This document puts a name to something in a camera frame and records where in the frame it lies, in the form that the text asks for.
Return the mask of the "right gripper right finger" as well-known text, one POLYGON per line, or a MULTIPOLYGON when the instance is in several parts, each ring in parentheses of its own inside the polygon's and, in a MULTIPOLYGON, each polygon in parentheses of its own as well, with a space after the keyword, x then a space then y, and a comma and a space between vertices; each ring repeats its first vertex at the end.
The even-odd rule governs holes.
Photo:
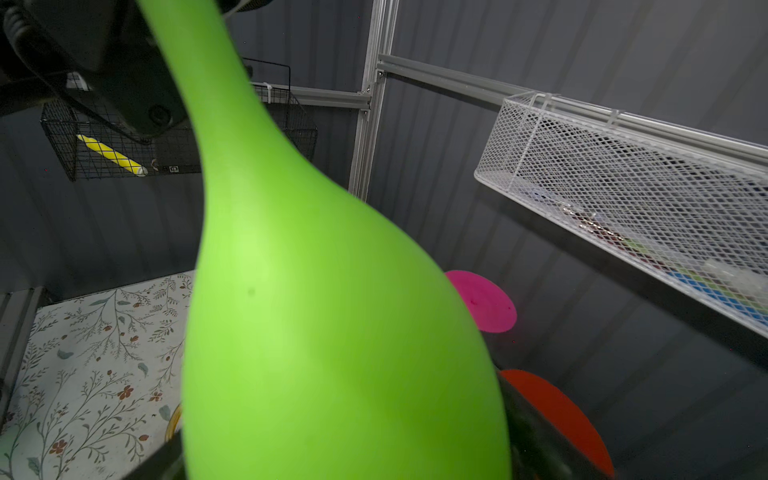
POLYGON ((525 478, 610 479, 496 372, 507 418, 513 465, 525 478))

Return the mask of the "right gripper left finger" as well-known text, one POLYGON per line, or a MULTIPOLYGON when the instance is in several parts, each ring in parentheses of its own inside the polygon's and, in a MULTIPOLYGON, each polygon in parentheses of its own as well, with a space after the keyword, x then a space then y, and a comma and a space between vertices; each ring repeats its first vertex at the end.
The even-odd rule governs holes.
POLYGON ((185 480, 186 469, 181 432, 134 468, 124 480, 185 480))

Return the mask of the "green wine glass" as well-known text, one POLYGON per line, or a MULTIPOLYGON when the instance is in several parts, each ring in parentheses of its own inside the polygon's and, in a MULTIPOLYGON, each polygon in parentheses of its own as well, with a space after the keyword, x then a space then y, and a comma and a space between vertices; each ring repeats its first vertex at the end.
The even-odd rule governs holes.
POLYGON ((284 136, 214 2, 140 8, 202 157, 187 476, 510 478, 495 370, 443 271, 284 136))

